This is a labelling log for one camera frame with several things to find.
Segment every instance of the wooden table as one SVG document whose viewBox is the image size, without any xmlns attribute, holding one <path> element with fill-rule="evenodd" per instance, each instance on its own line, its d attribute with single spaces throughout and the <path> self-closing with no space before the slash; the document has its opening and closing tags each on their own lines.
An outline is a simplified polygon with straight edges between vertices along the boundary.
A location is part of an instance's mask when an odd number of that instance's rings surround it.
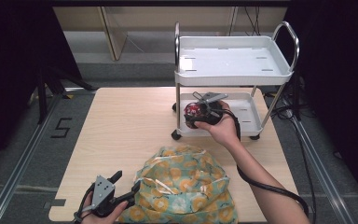
<svg viewBox="0 0 358 224">
<path fill-rule="evenodd" d="M 181 92 L 248 91 L 246 88 L 181 88 Z M 255 94 L 260 118 L 267 107 L 260 91 Z M 70 221 L 81 199 L 97 175 L 110 177 L 122 170 L 116 195 L 131 189 L 135 172 L 161 147 L 193 145 L 207 149 L 225 168 L 231 178 L 229 191 L 235 201 L 240 222 L 266 221 L 255 197 L 238 175 L 236 163 L 230 154 L 210 137 L 171 138 L 176 129 L 175 88 L 101 88 L 97 91 L 73 155 L 63 176 L 56 200 L 65 200 L 64 206 L 52 206 L 49 218 Z M 241 139 L 250 152 L 287 189 L 296 192 L 296 186 L 283 155 L 271 120 L 260 134 L 260 139 Z"/>
</svg>

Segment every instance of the floor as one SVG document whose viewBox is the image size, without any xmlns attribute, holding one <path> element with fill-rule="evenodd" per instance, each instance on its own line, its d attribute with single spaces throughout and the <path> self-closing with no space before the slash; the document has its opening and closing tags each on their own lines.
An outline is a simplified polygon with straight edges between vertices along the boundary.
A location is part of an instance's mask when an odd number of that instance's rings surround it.
<svg viewBox="0 0 358 224">
<path fill-rule="evenodd" d="M 130 33 L 116 62 L 110 58 L 103 33 L 67 32 L 66 36 L 84 80 L 93 86 L 174 86 L 173 33 Z M 70 82 L 63 84 L 67 88 L 76 87 Z M 269 87 L 262 91 L 269 105 L 272 99 L 269 93 L 276 89 Z M 290 105 L 291 97 L 289 87 L 277 108 Z M 37 95 L 31 98 L 18 131 L 0 152 L 0 195 L 8 192 L 7 202 L 0 207 L 0 223 L 52 223 L 48 211 L 92 103 L 93 92 L 74 91 L 68 97 L 50 95 L 48 119 L 43 127 L 37 125 Z M 306 96 L 302 95 L 301 99 L 305 105 Z M 316 223 L 358 223 L 358 186 L 345 163 L 334 154 L 334 146 L 317 115 L 304 106 L 301 120 L 287 119 L 290 116 L 290 110 L 277 110 L 272 120 L 298 192 L 313 207 L 311 180 Z M 58 124 L 68 128 L 66 135 L 65 130 L 57 129 Z M 13 184 L 8 181 L 15 182 L 13 189 L 7 189 Z"/>
</svg>

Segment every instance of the gray floor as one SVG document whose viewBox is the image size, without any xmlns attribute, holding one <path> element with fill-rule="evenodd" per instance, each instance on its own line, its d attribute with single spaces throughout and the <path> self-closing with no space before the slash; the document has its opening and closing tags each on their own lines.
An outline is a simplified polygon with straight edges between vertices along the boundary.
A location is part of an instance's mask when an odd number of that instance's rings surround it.
<svg viewBox="0 0 358 224">
<path fill-rule="evenodd" d="M 67 33 L 71 48 L 83 78 L 97 87 L 115 86 L 174 86 L 173 34 L 131 33 L 120 61 L 112 62 L 101 33 Z M 65 87 L 75 87 L 63 82 Z M 21 177 L 0 223 L 51 223 L 48 219 L 49 205 L 60 185 L 76 139 L 92 103 L 93 94 L 75 94 L 71 99 L 58 99 L 40 142 Z M 358 223 L 358 185 L 340 159 L 333 155 L 334 147 L 323 127 L 310 108 L 302 111 L 301 124 L 305 127 L 315 151 L 323 163 L 331 181 L 348 207 L 352 223 Z M 60 119 L 62 126 L 70 128 L 65 138 L 52 138 L 64 134 L 56 130 Z M 38 103 L 34 98 L 19 122 L 18 131 L 10 144 L 0 152 L 0 191 L 10 178 L 21 154 L 31 139 L 38 121 Z M 296 131 L 289 120 L 273 118 L 289 167 L 300 196 L 312 205 L 310 183 L 307 179 L 296 138 Z M 333 203 L 309 162 L 310 177 L 316 196 L 316 223 L 344 223 L 336 214 Z"/>
</svg>

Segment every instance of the yellow bag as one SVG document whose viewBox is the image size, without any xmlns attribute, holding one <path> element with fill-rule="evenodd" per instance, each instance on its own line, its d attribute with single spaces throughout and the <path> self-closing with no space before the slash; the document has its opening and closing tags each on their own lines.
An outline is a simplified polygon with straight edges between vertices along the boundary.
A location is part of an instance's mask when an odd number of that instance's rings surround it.
<svg viewBox="0 0 358 224">
<path fill-rule="evenodd" d="M 238 223 L 228 192 L 229 178 L 199 147 L 162 147 L 135 181 L 135 205 L 119 217 L 125 223 Z"/>
</svg>

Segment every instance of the cart handle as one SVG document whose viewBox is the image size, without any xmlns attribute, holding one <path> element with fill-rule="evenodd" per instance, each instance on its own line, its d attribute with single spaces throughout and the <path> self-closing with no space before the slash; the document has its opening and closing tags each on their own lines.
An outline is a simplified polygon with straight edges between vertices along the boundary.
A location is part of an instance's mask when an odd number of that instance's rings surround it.
<svg viewBox="0 0 358 224">
<path fill-rule="evenodd" d="M 276 38 L 278 37 L 278 33 L 280 32 L 281 27 L 286 27 L 287 31 L 289 32 L 290 36 L 293 38 L 293 40 L 295 41 L 295 57 L 293 59 L 292 65 L 290 66 L 289 72 L 293 72 L 293 70 L 296 67 L 296 63 L 298 60 L 298 54 L 300 52 L 300 47 L 299 47 L 299 41 L 298 41 L 298 37 L 295 33 L 295 31 L 293 30 L 292 26 L 289 24 L 289 22 L 287 21 L 282 21 L 277 28 L 274 31 L 274 34 L 272 35 L 272 40 L 275 41 Z"/>
<path fill-rule="evenodd" d="M 175 24 L 175 70 L 179 72 L 179 49 L 180 49 L 180 42 L 179 42 L 179 21 Z"/>
</svg>

